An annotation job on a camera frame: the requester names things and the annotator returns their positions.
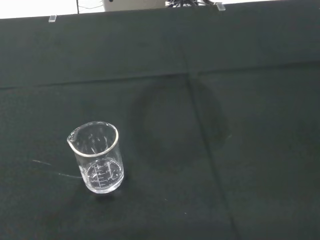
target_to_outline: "glass beaker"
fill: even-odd
[[[84,183],[94,193],[112,192],[124,179],[118,140],[115,126],[103,121],[86,123],[67,138]]]

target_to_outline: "clear plastic clip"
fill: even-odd
[[[56,21],[56,19],[57,19],[57,14],[56,15],[51,15],[49,17],[49,23],[54,23]]]
[[[223,5],[222,2],[215,2],[216,7],[218,8],[219,11],[225,11],[226,7]]]

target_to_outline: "beaker rim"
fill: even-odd
[[[72,141],[70,141],[70,139],[72,138],[72,136],[78,132],[80,129],[83,129],[87,126],[90,126],[90,125],[94,125],[94,124],[103,124],[103,125],[106,125],[108,127],[111,127],[114,132],[115,132],[115,139],[112,143],[112,145],[110,147],[108,147],[106,150],[102,151],[102,152],[99,152],[97,154],[85,154],[85,153],[82,153],[80,151],[78,151],[74,145],[72,144]],[[85,123],[79,127],[77,127],[75,130],[73,130],[70,135],[67,137],[66,141],[68,142],[68,144],[70,145],[71,149],[77,154],[77,155],[80,155],[82,157],[85,157],[85,158],[95,158],[95,157],[99,157],[101,155],[105,155],[107,154],[108,152],[110,152],[118,143],[118,140],[119,140],[119,133],[118,133],[118,130],[115,126],[113,126],[111,123],[108,123],[108,122],[105,122],[105,121],[91,121],[91,122],[88,122],[88,123]]]

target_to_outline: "black fabric surface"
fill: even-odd
[[[185,79],[0,92],[1,239],[233,239]],[[66,138],[95,120],[120,135],[125,180],[107,197],[52,173],[80,176]]]
[[[0,87],[105,81],[319,60],[319,4],[0,19]]]
[[[319,76],[319,66],[304,65],[192,81],[203,134],[243,239],[320,238]]]
[[[226,8],[0,20],[1,240],[320,238],[319,7]],[[91,121],[106,196],[70,177]]]

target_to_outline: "cable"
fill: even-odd
[[[76,9],[78,10],[78,14],[80,14],[80,12],[79,12],[79,0],[76,0]]]

